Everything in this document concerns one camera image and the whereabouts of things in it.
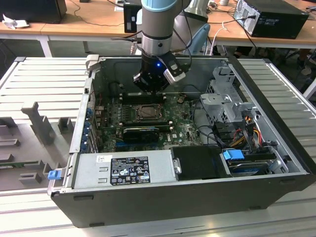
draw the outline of red wire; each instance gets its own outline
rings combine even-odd
[[[99,109],[99,107],[100,107],[100,105],[101,105],[101,101],[102,101],[102,95],[101,95],[101,93],[100,93],[100,102],[99,102],[99,105],[98,105],[98,107],[97,107],[97,109]]]
[[[237,129],[236,132],[234,133],[234,139],[233,139],[233,141],[235,141],[235,139],[236,139],[236,134],[237,134],[239,131],[241,131],[241,129]]]
[[[257,130],[257,129],[254,129],[255,131],[257,131],[258,132],[258,134],[259,134],[259,144],[260,145],[262,145],[262,135],[261,135],[261,132],[259,131],[259,130]]]

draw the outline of motherboard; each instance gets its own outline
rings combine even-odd
[[[100,152],[167,150],[202,145],[185,95],[107,99],[96,108]]]

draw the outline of chip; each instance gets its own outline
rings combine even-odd
[[[159,105],[139,106],[137,111],[138,120],[157,120],[159,119]]]

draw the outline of yellow wire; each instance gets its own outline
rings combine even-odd
[[[257,130],[253,130],[256,134],[257,134],[257,136],[258,136],[258,144],[260,145],[260,135],[259,135],[259,132],[257,131]]]
[[[236,146],[238,143],[242,142],[245,139],[245,136],[241,137],[238,141],[235,141],[231,146]]]

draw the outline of open computer chassis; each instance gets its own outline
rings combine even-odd
[[[236,58],[194,57],[181,84],[156,95],[132,82],[140,62],[100,58],[86,81],[63,185],[49,186],[75,226],[264,209],[316,180]]]

